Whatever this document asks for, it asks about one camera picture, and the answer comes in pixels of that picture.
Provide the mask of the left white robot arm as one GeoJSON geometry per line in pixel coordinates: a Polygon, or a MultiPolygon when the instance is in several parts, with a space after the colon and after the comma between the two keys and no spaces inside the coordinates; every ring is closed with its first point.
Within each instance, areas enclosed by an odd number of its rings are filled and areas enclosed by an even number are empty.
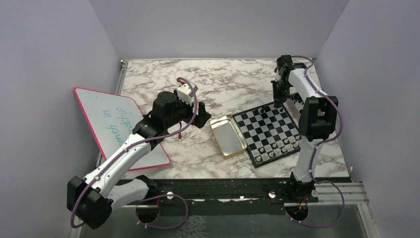
{"type": "Polygon", "coordinates": [[[95,170],[83,178],[74,176],[67,183],[66,207],[71,212],[70,226],[100,227],[112,211],[130,202],[151,203],[156,191],[146,176],[117,185],[122,176],[165,138],[190,126],[202,128],[211,118],[195,90],[160,92],[152,110],[135,125],[122,145],[95,170]]]}

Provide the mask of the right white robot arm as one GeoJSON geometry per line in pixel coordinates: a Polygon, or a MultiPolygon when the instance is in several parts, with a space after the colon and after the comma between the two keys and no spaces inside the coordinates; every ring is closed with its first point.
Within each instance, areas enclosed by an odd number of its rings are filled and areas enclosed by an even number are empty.
{"type": "Polygon", "coordinates": [[[308,66],[293,62],[291,55],[282,55],[276,60],[275,79],[271,81],[275,107],[290,99],[294,87],[303,100],[298,121],[301,135],[301,150],[298,162],[286,185],[286,196],[293,202],[310,195],[314,184],[314,162],[318,159],[322,144],[335,130],[338,100],[328,97],[309,78],[308,66]]]}

